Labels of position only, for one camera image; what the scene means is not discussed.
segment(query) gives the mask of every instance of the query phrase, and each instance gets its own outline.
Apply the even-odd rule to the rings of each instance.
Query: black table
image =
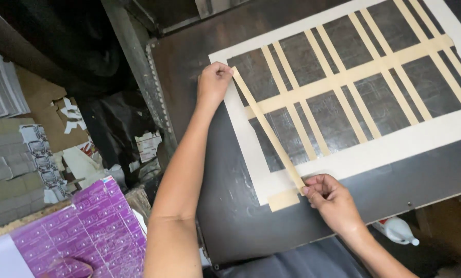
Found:
[[[208,54],[345,3],[254,0],[159,40],[153,56],[177,140],[196,103],[196,83]],[[449,6],[461,21],[461,1]],[[341,181],[365,222],[461,193],[461,141]],[[332,235],[305,198],[272,213],[254,193],[227,109],[209,130],[198,221],[212,263],[267,256]]]

